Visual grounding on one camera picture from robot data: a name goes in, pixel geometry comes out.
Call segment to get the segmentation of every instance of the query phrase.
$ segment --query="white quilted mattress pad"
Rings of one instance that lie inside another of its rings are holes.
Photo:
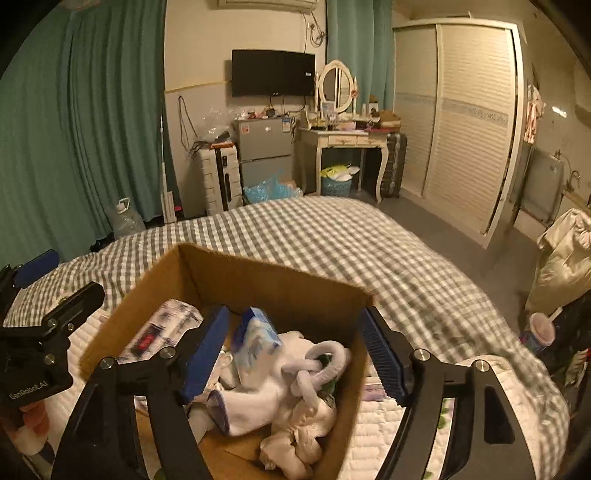
[[[79,359],[107,317],[106,312],[98,310],[70,336],[72,345],[68,351],[68,363],[70,373],[74,378],[74,384],[68,390],[54,395],[46,401],[51,422],[49,442],[55,449],[58,448],[67,421],[85,385],[84,381],[79,377]],[[503,386],[524,433],[536,477],[539,478],[541,465],[540,432],[538,431],[539,423],[532,406],[530,394],[518,380],[507,360],[492,355],[479,356],[478,358],[490,363]],[[461,364],[470,365],[474,360],[469,359]],[[361,402],[357,413],[356,426],[339,480],[374,480],[394,440],[403,413],[404,409],[388,397],[381,401]],[[445,400],[433,451],[424,477],[426,480],[439,478],[447,449],[452,415],[453,399]],[[160,467],[160,462],[153,446],[146,447],[144,448],[144,459],[148,474],[152,478]]]

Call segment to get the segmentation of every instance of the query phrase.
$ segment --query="bed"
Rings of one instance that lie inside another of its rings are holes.
[[[566,444],[566,404],[544,365],[511,332],[491,301],[454,265],[378,209],[357,200],[305,197],[250,205],[174,223],[115,242],[99,253],[60,265],[19,293],[5,326],[38,325],[58,298],[93,280],[105,288],[108,315],[169,248],[190,242],[233,255],[275,262],[370,290],[383,317],[415,347],[440,360],[486,357],[501,380],[524,431],[537,478],[556,473]],[[48,400],[50,441],[57,446],[83,388],[77,359],[100,328],[94,315],[72,336],[74,386]],[[453,402],[437,433],[428,468],[438,478]],[[403,410],[389,398],[364,401],[340,480],[375,477]]]

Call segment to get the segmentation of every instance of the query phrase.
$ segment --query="gingham bedspread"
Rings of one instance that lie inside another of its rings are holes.
[[[100,253],[60,265],[20,292],[5,326],[38,325],[56,298],[91,280],[105,288],[103,308],[110,312],[166,250],[181,242],[360,285],[373,293],[393,329],[442,361],[484,354],[506,358],[537,413],[539,478],[550,479],[557,471],[569,415],[544,365],[454,265],[378,209],[356,200],[277,200],[123,238]]]

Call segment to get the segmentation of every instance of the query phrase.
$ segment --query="blue basket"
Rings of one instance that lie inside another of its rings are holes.
[[[349,195],[353,179],[346,181],[336,181],[328,177],[320,179],[320,194],[330,197],[346,197]]]

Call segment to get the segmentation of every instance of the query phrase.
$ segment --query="plastic water jug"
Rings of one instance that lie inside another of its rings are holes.
[[[146,230],[141,215],[129,206],[129,198],[121,199],[115,207],[116,215],[113,217],[113,234],[115,240],[126,235],[133,235]]]

